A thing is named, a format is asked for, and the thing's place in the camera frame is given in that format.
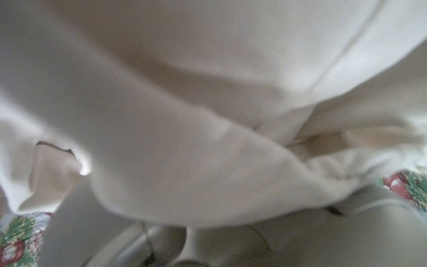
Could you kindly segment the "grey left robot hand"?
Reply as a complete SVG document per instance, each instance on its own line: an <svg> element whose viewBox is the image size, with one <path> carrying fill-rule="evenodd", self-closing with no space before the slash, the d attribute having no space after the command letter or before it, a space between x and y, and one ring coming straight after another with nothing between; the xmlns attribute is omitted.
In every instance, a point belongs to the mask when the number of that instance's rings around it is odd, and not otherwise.
<svg viewBox="0 0 427 267"><path fill-rule="evenodd" d="M159 225L110 213L84 181L53 216L39 265L427 266L427 222L371 185L327 208L250 225Z"/></svg>

